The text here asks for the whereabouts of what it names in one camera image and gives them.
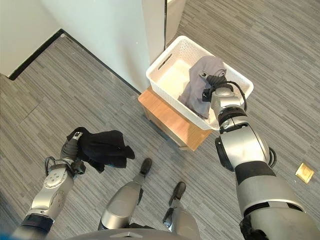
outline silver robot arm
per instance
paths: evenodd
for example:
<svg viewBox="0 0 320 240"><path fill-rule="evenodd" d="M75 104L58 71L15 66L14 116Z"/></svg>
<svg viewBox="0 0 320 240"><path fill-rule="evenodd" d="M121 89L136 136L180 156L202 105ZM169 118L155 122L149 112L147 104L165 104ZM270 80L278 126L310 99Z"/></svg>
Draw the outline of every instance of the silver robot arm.
<svg viewBox="0 0 320 240"><path fill-rule="evenodd" d="M235 172L246 240L319 240L320 231L294 191L269 166L267 143L259 136L232 87L216 87L211 108L218 119L215 140L221 164Z"/></svg>
<svg viewBox="0 0 320 240"><path fill-rule="evenodd" d="M34 197L26 217L12 234L21 240L43 240L64 207L68 192L74 185L77 175L86 170L82 161L75 161L78 151L77 142L81 132L76 132L62 147L61 159L47 157L45 161L46 178L42 189ZM49 161L54 165L48 168Z"/></svg>

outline robot leg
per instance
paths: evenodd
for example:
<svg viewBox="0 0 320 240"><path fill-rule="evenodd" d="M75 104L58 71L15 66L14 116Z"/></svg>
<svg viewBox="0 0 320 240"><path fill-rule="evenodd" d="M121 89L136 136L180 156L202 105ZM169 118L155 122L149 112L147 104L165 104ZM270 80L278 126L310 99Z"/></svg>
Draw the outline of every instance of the robot leg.
<svg viewBox="0 0 320 240"><path fill-rule="evenodd" d="M140 172L111 198L101 216L98 230L123 229L129 226L132 214L142 198L144 191L141 187L151 165L152 160L146 158Z"/></svg>
<svg viewBox="0 0 320 240"><path fill-rule="evenodd" d="M184 182L179 182L176 185L169 201L170 208L167 210L163 218L163 223L172 233L191 240L200 240L196 220L180 202L185 190L186 184Z"/></svg>

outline gray carpet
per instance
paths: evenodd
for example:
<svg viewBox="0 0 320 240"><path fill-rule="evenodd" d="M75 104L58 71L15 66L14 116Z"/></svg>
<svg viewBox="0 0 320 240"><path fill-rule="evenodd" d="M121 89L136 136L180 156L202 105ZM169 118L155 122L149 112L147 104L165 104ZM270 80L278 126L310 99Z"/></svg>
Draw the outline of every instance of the gray carpet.
<svg viewBox="0 0 320 240"><path fill-rule="evenodd" d="M221 57L249 78L248 115L278 154L274 170L287 180L320 227L320 4L300 1L189 0L179 34ZM211 134L184 152L147 121L138 94L64 37L57 39L15 81L1 76L0 231L12 232L41 189L44 158L58 157L66 135L119 130L135 152L126 169L88 166L76 179L50 237L64 239L97 229L112 195L138 172L153 167L133 222L165 230L162 218L178 181L182 203L204 240L242 239L235 176L219 162ZM295 176L301 162L315 175Z"/></svg>

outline small wooden cabinet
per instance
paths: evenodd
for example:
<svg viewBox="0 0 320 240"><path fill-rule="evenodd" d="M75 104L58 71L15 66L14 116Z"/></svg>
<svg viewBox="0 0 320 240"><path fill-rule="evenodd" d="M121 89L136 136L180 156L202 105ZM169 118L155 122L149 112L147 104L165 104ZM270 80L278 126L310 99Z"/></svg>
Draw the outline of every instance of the small wooden cabinet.
<svg viewBox="0 0 320 240"><path fill-rule="evenodd" d="M138 98L146 117L178 144L195 151L213 130L202 130L157 95L151 87Z"/></svg>

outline black cable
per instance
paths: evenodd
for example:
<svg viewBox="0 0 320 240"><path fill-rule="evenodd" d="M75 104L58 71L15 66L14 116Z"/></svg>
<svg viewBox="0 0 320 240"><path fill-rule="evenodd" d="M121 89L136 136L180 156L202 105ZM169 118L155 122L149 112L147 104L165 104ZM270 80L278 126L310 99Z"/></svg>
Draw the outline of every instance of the black cable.
<svg viewBox="0 0 320 240"><path fill-rule="evenodd" d="M277 163L277 154L276 154L276 151L273 150L271 147L269 147L269 154L270 154L270 160L268 165L270 166L270 168L273 168Z"/></svg>
<svg viewBox="0 0 320 240"><path fill-rule="evenodd" d="M45 175L48 176L49 175L49 162L53 161L54 165L56 165L56 160L54 159L53 156L48 156L45 158L44 160L44 171L45 171Z"/></svg>
<svg viewBox="0 0 320 240"><path fill-rule="evenodd" d="M245 94L244 94L244 92L242 91L242 89L241 89L241 87L238 85L238 83L236 83L236 82L234 82L234 81L226 81L228 84L233 84L233 85L235 85L238 89L239 89L239 91L240 91L240 93L241 93L241 96L242 96L242 98L243 98L243 102L244 102L244 111L246 112L247 111L247 100L246 100L246 96L245 96Z"/></svg>
<svg viewBox="0 0 320 240"><path fill-rule="evenodd" d="M58 161L58 162L64 162L64 163L68 166L68 168L70 169L71 173L74 174L74 170L72 169L72 167L71 167L71 165L70 165L70 163L69 163L68 161L66 161L66 160L64 160L64 159L58 159L58 160L56 160L56 161Z"/></svg>
<svg viewBox="0 0 320 240"><path fill-rule="evenodd" d="M66 160L64 160L64 159L54 159L53 156L48 156L44 160L44 171L45 171L45 175L46 176L49 175L49 162L50 162L50 160L53 161L54 165L56 165L56 162L64 162L68 166L68 168L70 169L71 173L72 174L75 173L73 168L71 167L70 163L67 162Z"/></svg>

